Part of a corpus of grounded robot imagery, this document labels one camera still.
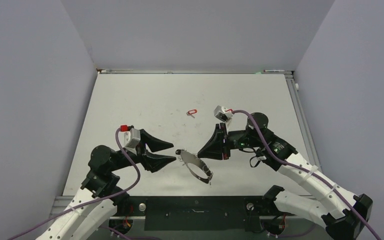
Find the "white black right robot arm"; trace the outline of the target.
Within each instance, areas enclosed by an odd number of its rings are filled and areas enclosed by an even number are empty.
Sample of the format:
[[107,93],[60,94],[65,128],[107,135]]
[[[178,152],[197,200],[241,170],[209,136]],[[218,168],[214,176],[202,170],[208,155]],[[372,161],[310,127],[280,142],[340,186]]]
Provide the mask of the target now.
[[235,114],[218,107],[219,120],[209,141],[198,152],[199,158],[227,160],[232,150],[254,149],[261,163],[293,180],[311,198],[296,195],[281,186],[272,186],[262,197],[262,207],[269,214],[278,211],[309,220],[325,229],[335,240],[355,240],[368,228],[373,200],[339,186],[311,164],[297,149],[268,128],[268,117],[261,112],[247,114],[243,130],[229,129]]

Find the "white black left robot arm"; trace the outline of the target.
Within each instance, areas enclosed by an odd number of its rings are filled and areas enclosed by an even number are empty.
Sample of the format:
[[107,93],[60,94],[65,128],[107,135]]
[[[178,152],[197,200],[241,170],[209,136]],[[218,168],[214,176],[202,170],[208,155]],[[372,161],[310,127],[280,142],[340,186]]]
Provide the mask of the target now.
[[[39,240],[88,239],[111,216],[128,211],[128,191],[141,179],[139,165],[155,173],[176,160],[158,153],[173,148],[172,143],[132,125],[121,125],[115,131],[115,142],[118,150],[106,145],[92,150],[85,179],[64,211],[52,217],[52,224],[38,236]],[[123,189],[118,186],[120,177],[115,171],[127,167],[134,168],[136,179]]]

